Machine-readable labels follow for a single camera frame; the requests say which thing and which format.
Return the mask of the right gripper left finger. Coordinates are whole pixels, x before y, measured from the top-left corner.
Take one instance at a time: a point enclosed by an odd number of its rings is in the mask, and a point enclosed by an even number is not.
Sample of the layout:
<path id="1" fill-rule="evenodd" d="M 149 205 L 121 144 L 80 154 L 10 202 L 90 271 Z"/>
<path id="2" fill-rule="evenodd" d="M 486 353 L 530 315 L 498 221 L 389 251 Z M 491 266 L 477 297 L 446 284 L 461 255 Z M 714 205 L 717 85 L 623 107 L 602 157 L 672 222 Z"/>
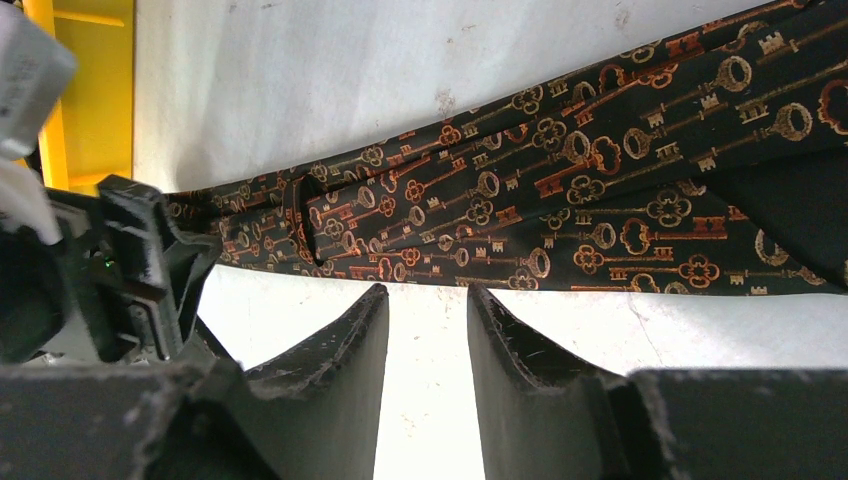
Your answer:
<path id="1" fill-rule="evenodd" d="M 166 364 L 5 366 L 5 479 L 369 479 L 389 294 L 251 369 L 212 352 Z"/>

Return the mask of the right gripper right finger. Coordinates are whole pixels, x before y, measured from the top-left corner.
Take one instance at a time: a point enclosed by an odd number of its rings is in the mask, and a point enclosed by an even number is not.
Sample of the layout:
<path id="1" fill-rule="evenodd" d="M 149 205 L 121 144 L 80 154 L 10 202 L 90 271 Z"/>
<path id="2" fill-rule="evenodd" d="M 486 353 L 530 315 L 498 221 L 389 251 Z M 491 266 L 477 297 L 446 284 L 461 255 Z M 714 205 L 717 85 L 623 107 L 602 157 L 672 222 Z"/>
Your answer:
<path id="1" fill-rule="evenodd" d="M 640 369 L 559 346 L 488 289 L 467 292 L 489 479 L 843 479 L 838 369 Z"/>

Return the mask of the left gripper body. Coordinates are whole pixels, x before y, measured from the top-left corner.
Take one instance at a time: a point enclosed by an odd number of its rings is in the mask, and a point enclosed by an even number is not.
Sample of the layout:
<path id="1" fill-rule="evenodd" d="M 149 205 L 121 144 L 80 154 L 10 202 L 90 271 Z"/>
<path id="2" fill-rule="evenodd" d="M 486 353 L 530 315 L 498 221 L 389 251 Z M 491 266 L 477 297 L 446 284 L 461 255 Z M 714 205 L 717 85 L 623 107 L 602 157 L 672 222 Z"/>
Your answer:
<path id="1" fill-rule="evenodd" d="M 190 344 L 222 245 L 179 229 L 162 192 L 111 175 L 96 196 L 47 189 L 58 237 L 1 220 L 1 360 L 167 362 Z"/>

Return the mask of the dark key-patterned tie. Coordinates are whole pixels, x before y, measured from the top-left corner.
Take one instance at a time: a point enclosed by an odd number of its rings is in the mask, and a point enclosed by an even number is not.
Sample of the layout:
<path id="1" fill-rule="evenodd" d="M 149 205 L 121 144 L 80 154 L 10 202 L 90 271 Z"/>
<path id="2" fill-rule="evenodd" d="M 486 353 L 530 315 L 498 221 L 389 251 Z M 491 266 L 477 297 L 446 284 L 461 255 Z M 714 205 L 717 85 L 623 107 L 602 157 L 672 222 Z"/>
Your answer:
<path id="1" fill-rule="evenodd" d="M 223 264 L 693 295 L 847 290 L 847 5 L 772 1 L 452 118 L 171 193 Z"/>

